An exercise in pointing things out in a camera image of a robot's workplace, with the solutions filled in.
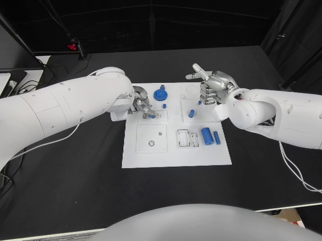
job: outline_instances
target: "blue cylinder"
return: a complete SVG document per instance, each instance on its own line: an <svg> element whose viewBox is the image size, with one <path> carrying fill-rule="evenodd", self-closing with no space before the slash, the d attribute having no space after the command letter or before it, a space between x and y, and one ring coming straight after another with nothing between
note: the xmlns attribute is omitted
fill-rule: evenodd
<svg viewBox="0 0 322 241"><path fill-rule="evenodd" d="M160 85L159 89L153 92L153 98L156 101L162 101L166 99L166 91L163 85Z"/></svg>
<svg viewBox="0 0 322 241"><path fill-rule="evenodd" d="M205 146L211 145L214 143L214 140L209 133L209 129L206 127L201 129L201 134L202 134L202 140L204 140Z"/></svg>
<svg viewBox="0 0 322 241"><path fill-rule="evenodd" d="M195 114L195 111L193 111L193 110L189 110L188 117L192 118L192 117L193 117L193 114Z"/></svg>
<svg viewBox="0 0 322 241"><path fill-rule="evenodd" d="M217 142L217 145L218 145L219 144L219 139L218 139L217 132L212 132L212 134L214 134L215 142Z"/></svg>

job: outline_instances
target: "black table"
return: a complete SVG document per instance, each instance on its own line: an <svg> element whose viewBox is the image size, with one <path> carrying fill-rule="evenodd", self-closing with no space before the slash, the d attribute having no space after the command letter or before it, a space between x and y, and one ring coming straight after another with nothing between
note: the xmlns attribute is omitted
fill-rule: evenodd
<svg viewBox="0 0 322 241"><path fill-rule="evenodd" d="M277 89L281 82L257 46L91 54L75 75L51 69L54 82L114 66L133 83L168 83L188 82L192 63L225 72L248 89ZM62 64L71 72L83 67L75 55L52 56L48 64ZM222 129L232 165L122 169L124 122L111 122L106 113L83 123L68 139L25 154L15 185L0 202L0 239L107 227L137 213L186 203L251 210L322 203L322 195L304 190L289 171L277 141L237 129L228 120ZM322 188L322 151L286 144L284 151L306 181Z"/></svg>

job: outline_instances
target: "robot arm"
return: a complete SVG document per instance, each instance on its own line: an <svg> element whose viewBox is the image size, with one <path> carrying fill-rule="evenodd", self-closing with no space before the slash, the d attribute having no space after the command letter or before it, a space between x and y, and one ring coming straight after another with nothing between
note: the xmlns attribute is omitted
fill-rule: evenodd
<svg viewBox="0 0 322 241"><path fill-rule="evenodd" d="M137 111L153 115L146 91L132 86L124 72L113 67L0 99L0 170L14 154L42 138L104 112L111 121L120 121Z"/></svg>
<svg viewBox="0 0 322 241"><path fill-rule="evenodd" d="M192 65L202 78L201 101L219 104L212 109L217 122L229 118L232 125L294 146L322 149L322 96L271 90L238 88L231 76L204 71Z"/></svg>

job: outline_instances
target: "blue object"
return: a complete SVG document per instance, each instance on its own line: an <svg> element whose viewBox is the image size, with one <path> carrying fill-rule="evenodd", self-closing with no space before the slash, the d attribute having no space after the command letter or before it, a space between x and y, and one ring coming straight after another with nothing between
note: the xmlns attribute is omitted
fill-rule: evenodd
<svg viewBox="0 0 322 241"><path fill-rule="evenodd" d="M163 85L160 85L159 89L153 92L153 98L156 101L162 101L166 99L166 91Z"/></svg>
<svg viewBox="0 0 322 241"><path fill-rule="evenodd" d="M214 143L214 140L209 133L209 129L206 127L201 129L201 134L205 146L211 145Z"/></svg>
<svg viewBox="0 0 322 241"><path fill-rule="evenodd" d="M219 139L218 139L217 132L212 132L212 134L214 134L215 142L217 142L217 145L218 145L219 144Z"/></svg>
<svg viewBox="0 0 322 241"><path fill-rule="evenodd" d="M193 117L193 114L195 114L195 111L193 111L193 110L189 110L188 117L192 118L192 117Z"/></svg>

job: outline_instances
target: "computer screen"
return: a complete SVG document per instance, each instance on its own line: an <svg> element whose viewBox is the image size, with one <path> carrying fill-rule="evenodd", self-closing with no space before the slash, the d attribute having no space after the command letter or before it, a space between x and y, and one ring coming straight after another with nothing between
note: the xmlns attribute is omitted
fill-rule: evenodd
<svg viewBox="0 0 322 241"><path fill-rule="evenodd" d="M32 69L42 69L42 65L0 19L0 72Z"/></svg>

